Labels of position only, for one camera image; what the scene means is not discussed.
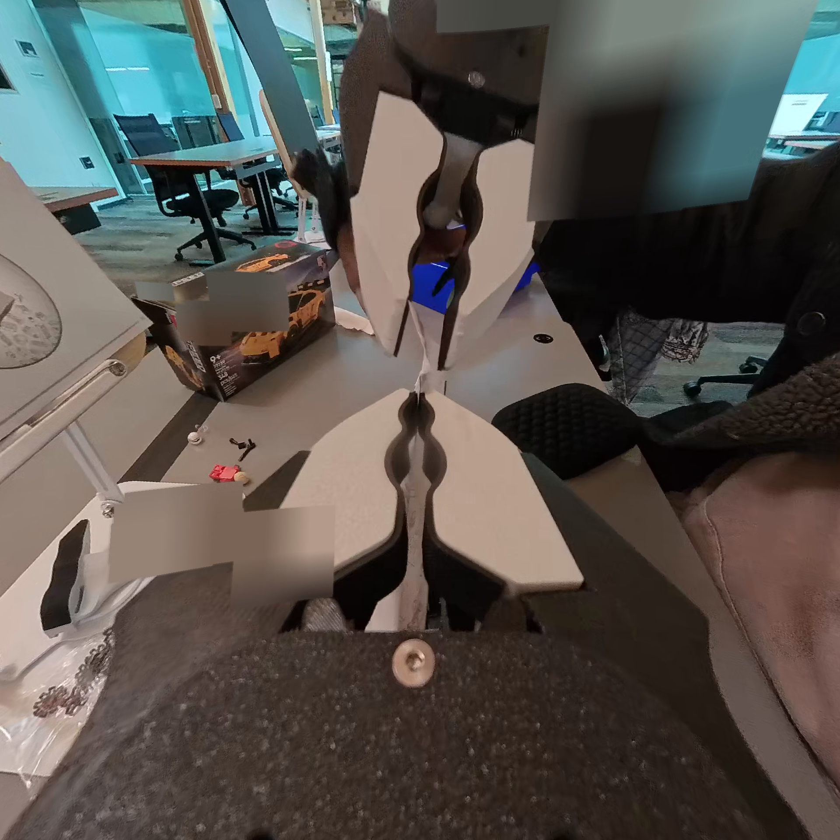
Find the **beige cloth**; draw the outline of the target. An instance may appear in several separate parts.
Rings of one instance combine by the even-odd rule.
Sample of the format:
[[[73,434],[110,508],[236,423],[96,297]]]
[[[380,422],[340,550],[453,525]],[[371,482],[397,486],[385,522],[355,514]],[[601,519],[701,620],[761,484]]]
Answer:
[[[673,505],[827,777],[839,783],[839,459],[728,465]]]

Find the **patterned cloth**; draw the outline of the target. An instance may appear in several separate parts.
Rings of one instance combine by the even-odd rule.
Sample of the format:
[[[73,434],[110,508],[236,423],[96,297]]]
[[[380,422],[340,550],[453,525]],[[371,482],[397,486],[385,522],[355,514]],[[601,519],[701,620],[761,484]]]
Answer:
[[[656,320],[631,309],[620,311],[605,338],[611,394],[630,406],[661,359],[693,364],[708,337],[708,322]]]

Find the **clear bag of black parts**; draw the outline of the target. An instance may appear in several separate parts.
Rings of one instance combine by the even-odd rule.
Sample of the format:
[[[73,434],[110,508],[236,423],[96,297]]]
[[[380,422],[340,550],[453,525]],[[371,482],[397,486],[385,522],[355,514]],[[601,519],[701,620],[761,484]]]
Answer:
[[[108,677],[113,628],[57,644],[16,676],[2,676],[1,771],[29,787],[61,764]]]

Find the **wooden office table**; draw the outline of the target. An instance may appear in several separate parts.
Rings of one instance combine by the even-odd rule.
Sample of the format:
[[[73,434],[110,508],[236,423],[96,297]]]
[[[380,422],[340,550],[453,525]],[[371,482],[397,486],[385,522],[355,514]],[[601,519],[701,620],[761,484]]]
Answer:
[[[184,183],[186,193],[168,196],[168,201],[187,197],[197,210],[195,219],[201,223],[203,233],[184,243],[187,248],[195,243],[207,242],[210,259],[190,260],[192,266],[212,266],[224,262],[226,256],[222,247],[222,238],[243,244],[245,240],[217,225],[217,214],[224,208],[211,210],[207,203],[210,189],[202,189],[197,177],[206,172],[228,169],[234,173],[234,180],[255,178],[256,205],[259,213],[261,230],[265,235],[278,236],[280,226],[277,223],[274,203],[266,173],[280,167],[280,155],[277,145],[265,138],[238,140],[187,150],[174,150],[159,154],[136,155],[129,159],[132,165],[143,167],[148,173],[161,171],[170,180],[172,177]]]

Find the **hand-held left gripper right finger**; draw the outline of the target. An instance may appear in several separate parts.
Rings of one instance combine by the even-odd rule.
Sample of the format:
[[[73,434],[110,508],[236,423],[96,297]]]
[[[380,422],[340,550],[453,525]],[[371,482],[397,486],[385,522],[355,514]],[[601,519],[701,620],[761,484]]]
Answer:
[[[487,420],[431,392],[427,452],[443,464],[432,484],[432,531],[467,568],[507,595],[573,592],[584,576],[519,448]]]

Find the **blue plastic bin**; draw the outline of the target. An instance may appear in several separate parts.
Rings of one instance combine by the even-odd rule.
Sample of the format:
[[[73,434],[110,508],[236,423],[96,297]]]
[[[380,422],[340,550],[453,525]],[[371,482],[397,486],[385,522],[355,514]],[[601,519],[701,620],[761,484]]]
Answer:
[[[455,290],[451,277],[446,282],[440,279],[447,271],[447,264],[437,262],[432,264],[418,264],[413,268],[413,300],[419,306],[431,311],[445,314],[448,304]]]

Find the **black office chair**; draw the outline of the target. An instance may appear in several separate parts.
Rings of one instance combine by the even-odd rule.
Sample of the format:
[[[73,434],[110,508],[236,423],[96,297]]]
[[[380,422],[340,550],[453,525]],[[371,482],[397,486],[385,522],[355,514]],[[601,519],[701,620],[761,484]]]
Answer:
[[[115,121],[125,134],[135,159],[144,159],[154,154],[175,151],[175,145],[165,135],[156,117],[115,115]],[[161,213],[169,218],[188,217],[192,224],[199,222],[203,232],[181,245],[175,252],[175,260],[183,261],[183,250],[201,248],[209,243],[213,259],[199,259],[192,266],[210,266],[224,261],[221,239],[226,238],[240,245],[256,250],[256,244],[236,232],[225,230],[224,212],[232,209],[239,200],[238,192],[226,188],[213,188],[209,170],[203,171],[206,187],[202,188],[196,179],[197,172],[180,165],[145,166],[154,191],[154,197]]]

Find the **person's right hand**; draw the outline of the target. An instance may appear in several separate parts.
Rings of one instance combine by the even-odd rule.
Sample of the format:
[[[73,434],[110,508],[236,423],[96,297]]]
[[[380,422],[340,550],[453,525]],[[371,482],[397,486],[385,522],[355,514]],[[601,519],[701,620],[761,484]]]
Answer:
[[[343,265],[348,287],[359,302],[363,312],[367,312],[361,290],[360,273],[355,254],[354,234],[350,220],[343,223],[340,227],[337,234],[336,248]]]

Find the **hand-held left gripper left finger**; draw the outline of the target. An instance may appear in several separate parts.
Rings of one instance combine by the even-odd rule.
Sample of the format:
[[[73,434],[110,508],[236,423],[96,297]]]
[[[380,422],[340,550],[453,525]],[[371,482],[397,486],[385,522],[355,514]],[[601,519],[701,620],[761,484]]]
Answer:
[[[334,580],[386,550],[400,530],[401,493],[391,458],[405,433],[400,388],[348,417],[312,447],[281,509],[330,508]]]

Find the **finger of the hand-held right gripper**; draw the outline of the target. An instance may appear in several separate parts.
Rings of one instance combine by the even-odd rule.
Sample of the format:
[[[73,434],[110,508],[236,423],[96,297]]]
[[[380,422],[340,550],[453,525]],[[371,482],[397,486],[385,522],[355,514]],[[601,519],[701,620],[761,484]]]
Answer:
[[[532,259],[534,147],[515,139],[480,151],[461,189],[465,243],[453,268],[437,359],[451,370],[497,320]]]
[[[359,191],[351,198],[363,308],[383,350],[400,352],[422,237],[422,196],[434,179],[444,136],[409,99],[380,91]]]

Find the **black fleece jacket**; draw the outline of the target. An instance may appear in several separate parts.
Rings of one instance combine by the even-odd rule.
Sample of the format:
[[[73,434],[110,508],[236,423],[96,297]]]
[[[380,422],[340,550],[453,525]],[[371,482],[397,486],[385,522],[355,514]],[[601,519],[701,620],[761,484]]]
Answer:
[[[838,143],[762,160],[745,201],[555,221],[536,256],[576,328],[626,308],[655,320],[784,327],[745,402],[640,422],[637,444],[663,490],[698,487],[733,459],[838,455]]]

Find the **wooden white book stand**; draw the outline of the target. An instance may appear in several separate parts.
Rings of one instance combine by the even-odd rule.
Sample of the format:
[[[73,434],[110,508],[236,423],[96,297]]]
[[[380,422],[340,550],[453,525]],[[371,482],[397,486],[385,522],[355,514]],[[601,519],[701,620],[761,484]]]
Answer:
[[[2,161],[2,481],[60,440],[93,488],[2,595],[2,776],[27,787],[55,771],[96,704],[117,613],[176,569],[136,560],[119,577],[109,568],[113,515],[124,527],[151,525],[155,513],[209,525],[242,506],[238,485],[120,484],[82,429],[82,415],[127,377],[118,352],[148,325]]]

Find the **black toy set box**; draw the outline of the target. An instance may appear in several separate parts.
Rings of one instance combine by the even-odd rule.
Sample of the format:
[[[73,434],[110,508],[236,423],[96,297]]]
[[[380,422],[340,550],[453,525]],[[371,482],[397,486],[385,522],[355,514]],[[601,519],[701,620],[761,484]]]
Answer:
[[[335,326],[337,258],[281,240],[179,280],[139,281],[132,301],[178,379],[225,402]]]

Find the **black office chair base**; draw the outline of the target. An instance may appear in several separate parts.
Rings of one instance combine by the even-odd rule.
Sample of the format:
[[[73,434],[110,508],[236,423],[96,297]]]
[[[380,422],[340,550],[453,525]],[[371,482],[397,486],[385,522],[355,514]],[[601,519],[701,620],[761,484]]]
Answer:
[[[688,398],[694,398],[701,393],[702,387],[707,384],[752,386],[758,381],[768,362],[765,358],[750,355],[744,362],[740,363],[737,373],[702,375],[683,384],[682,391]]]

